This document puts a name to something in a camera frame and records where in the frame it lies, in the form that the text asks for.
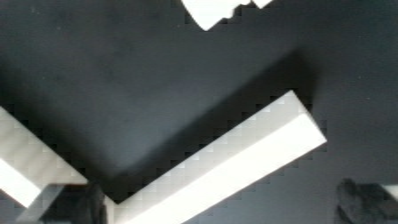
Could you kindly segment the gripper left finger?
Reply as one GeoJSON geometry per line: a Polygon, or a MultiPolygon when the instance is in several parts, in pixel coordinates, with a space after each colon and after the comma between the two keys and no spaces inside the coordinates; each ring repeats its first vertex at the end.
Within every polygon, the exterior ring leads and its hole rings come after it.
{"type": "Polygon", "coordinates": [[[50,184],[17,224],[104,224],[104,192],[97,184],[50,184]]]}

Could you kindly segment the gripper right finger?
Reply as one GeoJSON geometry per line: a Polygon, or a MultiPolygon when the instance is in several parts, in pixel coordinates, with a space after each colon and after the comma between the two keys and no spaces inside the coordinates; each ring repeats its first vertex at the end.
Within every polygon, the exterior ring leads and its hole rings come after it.
{"type": "Polygon", "coordinates": [[[336,197],[336,224],[398,224],[398,199],[381,184],[344,179],[336,197]]]}

